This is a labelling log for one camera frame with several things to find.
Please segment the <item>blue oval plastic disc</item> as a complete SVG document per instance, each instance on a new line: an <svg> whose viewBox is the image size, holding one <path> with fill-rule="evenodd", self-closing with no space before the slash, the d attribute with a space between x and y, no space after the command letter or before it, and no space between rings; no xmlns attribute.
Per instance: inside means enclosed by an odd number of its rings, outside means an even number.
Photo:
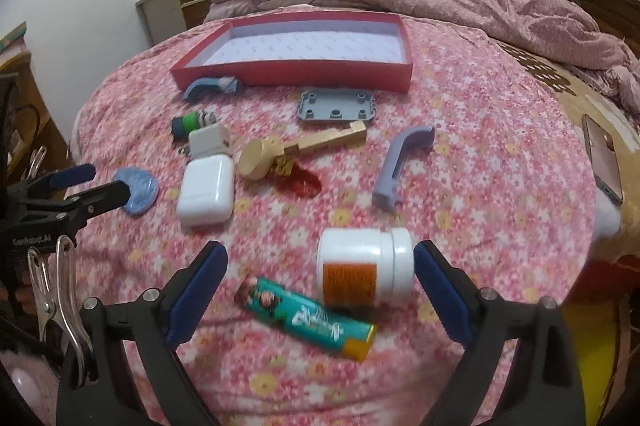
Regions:
<svg viewBox="0 0 640 426"><path fill-rule="evenodd" d="M122 181L129 187L130 196L122 210L132 217L142 216L155 203L160 185L151 172L137 167L119 168L114 181Z"/></svg>

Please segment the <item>green striped toy figure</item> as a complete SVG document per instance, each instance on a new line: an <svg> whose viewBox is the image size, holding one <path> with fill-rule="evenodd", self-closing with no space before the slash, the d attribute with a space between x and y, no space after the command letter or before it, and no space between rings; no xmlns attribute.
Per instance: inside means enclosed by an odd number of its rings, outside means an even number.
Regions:
<svg viewBox="0 0 640 426"><path fill-rule="evenodd" d="M213 126L217 117L212 111L195 111L171 119L171 136L175 142L184 142L198 129Z"/></svg>

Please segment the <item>teal printed lighter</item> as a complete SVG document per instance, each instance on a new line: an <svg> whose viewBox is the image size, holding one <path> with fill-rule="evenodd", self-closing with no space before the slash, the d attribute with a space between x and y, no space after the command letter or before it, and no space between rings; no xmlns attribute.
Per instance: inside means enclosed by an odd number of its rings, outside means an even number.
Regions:
<svg viewBox="0 0 640 426"><path fill-rule="evenodd" d="M376 327L323 307L320 302L250 274L235 294L236 302L258 320L319 348L363 361Z"/></svg>

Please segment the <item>white pill bottle orange label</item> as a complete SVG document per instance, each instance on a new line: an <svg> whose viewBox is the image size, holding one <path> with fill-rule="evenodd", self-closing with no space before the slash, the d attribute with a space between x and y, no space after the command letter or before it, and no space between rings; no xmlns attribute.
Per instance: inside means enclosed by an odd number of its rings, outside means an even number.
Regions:
<svg viewBox="0 0 640 426"><path fill-rule="evenodd" d="M321 301L328 307L400 305L410 297L414 283L409 231L324 230L317 250L317 281Z"/></svg>

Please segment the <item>grey plastic mounting plate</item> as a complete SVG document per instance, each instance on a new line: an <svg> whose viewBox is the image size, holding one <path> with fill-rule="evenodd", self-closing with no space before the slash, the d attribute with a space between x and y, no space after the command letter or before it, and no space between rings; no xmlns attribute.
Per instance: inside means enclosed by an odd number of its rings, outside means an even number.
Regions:
<svg viewBox="0 0 640 426"><path fill-rule="evenodd" d="M300 94L296 109L298 120L312 123L334 121L370 121L376 115L376 103L369 91L355 89L310 89Z"/></svg>

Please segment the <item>silver metal spring clip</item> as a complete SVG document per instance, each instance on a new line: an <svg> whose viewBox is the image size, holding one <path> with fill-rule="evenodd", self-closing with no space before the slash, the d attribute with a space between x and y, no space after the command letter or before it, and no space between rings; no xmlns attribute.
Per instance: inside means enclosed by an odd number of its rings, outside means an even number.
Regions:
<svg viewBox="0 0 640 426"><path fill-rule="evenodd" d="M27 252L27 263L37 310L38 339L46 348L44 356L53 361L62 346L72 355L70 388L77 389L91 371L93 344L80 317L76 297L75 245L62 235L56 240L50 261L36 247Z"/></svg>

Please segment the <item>white earbuds case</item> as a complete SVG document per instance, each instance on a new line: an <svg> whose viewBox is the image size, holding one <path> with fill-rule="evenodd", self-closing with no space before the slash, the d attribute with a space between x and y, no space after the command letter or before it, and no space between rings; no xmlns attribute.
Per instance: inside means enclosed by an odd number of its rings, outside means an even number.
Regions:
<svg viewBox="0 0 640 426"><path fill-rule="evenodd" d="M233 204L234 162L230 156L196 158L186 165L176 209L184 227L225 223Z"/></svg>

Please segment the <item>white power adapter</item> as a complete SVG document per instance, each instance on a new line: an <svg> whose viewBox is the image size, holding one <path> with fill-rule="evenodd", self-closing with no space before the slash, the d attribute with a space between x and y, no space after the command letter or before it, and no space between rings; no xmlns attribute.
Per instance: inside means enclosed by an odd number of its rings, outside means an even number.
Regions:
<svg viewBox="0 0 640 426"><path fill-rule="evenodd" d="M222 123L193 130L188 135L189 156L192 159L213 155L232 155L231 134Z"/></svg>

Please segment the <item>wooden mallet shaped piece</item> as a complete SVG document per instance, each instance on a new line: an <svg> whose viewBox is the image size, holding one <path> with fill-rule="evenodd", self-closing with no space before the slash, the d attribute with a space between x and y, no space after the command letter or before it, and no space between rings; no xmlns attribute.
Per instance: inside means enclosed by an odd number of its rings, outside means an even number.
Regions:
<svg viewBox="0 0 640 426"><path fill-rule="evenodd" d="M330 128L303 135L293 141L254 139L242 149L238 171L244 179L257 181L268 175L278 158L314 153L329 147L362 144L366 140L367 126L362 121L353 121L344 129Z"/></svg>

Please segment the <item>blue grey curved plastic part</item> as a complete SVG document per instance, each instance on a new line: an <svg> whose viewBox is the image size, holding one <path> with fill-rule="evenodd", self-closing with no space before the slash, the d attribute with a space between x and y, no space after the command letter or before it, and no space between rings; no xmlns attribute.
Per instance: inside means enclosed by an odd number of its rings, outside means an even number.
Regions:
<svg viewBox="0 0 640 426"><path fill-rule="evenodd" d="M182 99L186 103L196 103L200 98L210 94L241 94L244 84L235 77L200 78L193 81L184 92Z"/></svg>

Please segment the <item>green bedside shelf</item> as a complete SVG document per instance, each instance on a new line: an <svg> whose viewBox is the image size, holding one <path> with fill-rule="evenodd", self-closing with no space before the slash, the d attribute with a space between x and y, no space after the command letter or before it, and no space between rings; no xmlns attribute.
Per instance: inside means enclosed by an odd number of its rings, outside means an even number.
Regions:
<svg viewBox="0 0 640 426"><path fill-rule="evenodd" d="M201 25L209 8L209 0L139 0L136 3L143 31L151 46Z"/></svg>

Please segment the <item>red translucent lighter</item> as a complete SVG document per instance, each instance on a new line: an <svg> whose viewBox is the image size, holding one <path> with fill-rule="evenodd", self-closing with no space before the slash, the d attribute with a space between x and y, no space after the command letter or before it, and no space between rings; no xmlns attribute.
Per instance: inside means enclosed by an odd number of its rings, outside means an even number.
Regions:
<svg viewBox="0 0 640 426"><path fill-rule="evenodd" d="M322 183L314 172L304 169L288 156L277 157L267 178L283 192L301 198L314 198L320 194Z"/></svg>

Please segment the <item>smartphone with pink case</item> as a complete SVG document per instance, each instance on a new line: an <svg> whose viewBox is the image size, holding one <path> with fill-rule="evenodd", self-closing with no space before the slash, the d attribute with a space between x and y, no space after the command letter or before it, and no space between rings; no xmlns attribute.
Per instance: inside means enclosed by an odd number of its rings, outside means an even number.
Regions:
<svg viewBox="0 0 640 426"><path fill-rule="evenodd" d="M615 206L620 207L624 201L624 193L611 134L587 114L582 115L582 131L597 187Z"/></svg>

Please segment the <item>brown patterned blanket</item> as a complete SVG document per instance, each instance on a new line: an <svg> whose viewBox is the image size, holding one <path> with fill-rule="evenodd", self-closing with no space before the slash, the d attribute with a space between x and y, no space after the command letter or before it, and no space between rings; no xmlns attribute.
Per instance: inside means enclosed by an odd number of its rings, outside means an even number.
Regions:
<svg viewBox="0 0 640 426"><path fill-rule="evenodd" d="M544 57L499 42L504 52L552 92L574 123L589 156L604 147L617 159L622 192L618 205L610 187L597 187L596 223L590 256L608 263L639 268L639 132L612 100L601 95L573 71Z"/></svg>

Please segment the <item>red shallow cardboard box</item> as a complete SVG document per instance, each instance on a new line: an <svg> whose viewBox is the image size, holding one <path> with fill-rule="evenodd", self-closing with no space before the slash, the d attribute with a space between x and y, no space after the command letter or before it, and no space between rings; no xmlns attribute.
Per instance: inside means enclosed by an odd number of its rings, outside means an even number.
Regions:
<svg viewBox="0 0 640 426"><path fill-rule="evenodd" d="M182 91L198 79L244 86L314 86L406 93L412 57L399 16L360 11L271 13L223 22L170 70Z"/></svg>

